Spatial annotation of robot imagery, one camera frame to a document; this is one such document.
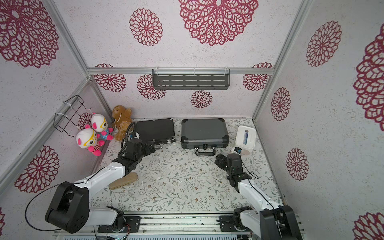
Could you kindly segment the grey hard poker case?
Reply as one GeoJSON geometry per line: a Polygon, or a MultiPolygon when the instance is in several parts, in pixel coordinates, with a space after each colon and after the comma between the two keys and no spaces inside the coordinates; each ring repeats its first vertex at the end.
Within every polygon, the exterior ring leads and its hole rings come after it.
{"type": "Polygon", "coordinates": [[[226,148],[230,142],[223,118],[182,120],[181,146],[194,149],[198,157],[210,157],[217,148],[226,148]]]}

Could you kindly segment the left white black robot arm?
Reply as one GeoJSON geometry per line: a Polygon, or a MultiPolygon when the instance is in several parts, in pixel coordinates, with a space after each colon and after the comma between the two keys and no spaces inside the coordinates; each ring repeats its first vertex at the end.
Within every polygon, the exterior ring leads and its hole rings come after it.
{"type": "Polygon", "coordinates": [[[92,176],[75,183],[59,184],[46,212],[46,222],[70,234],[88,226],[105,226],[112,231],[121,231],[126,225],[123,211],[114,207],[92,208],[90,201],[109,184],[128,175],[143,157],[155,151],[152,141],[130,139],[115,160],[92,176]]]}

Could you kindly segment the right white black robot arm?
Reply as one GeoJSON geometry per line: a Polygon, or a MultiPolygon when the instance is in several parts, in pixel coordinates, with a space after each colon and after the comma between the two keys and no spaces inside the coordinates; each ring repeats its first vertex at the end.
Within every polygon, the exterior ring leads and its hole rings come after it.
{"type": "Polygon", "coordinates": [[[243,171],[240,154],[219,154],[215,164],[227,173],[230,185],[251,203],[250,207],[235,209],[231,217],[221,216],[221,231],[251,231],[261,240],[303,239],[293,209],[276,203],[257,187],[256,181],[243,171]]]}

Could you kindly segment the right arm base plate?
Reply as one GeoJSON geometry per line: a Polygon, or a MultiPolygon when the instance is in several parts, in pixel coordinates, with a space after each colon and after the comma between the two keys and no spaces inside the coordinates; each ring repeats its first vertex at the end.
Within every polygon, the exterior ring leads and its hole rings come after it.
{"type": "Polygon", "coordinates": [[[251,230],[242,225],[240,218],[234,215],[221,215],[219,220],[221,232],[250,232],[251,230]]]}

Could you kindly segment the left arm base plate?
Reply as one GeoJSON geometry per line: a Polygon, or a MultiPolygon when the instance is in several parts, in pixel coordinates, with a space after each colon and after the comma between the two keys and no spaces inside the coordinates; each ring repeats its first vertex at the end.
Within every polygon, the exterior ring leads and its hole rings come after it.
{"type": "Polygon", "coordinates": [[[139,231],[141,217],[120,216],[112,225],[101,225],[97,229],[97,233],[137,233],[139,231]]]}

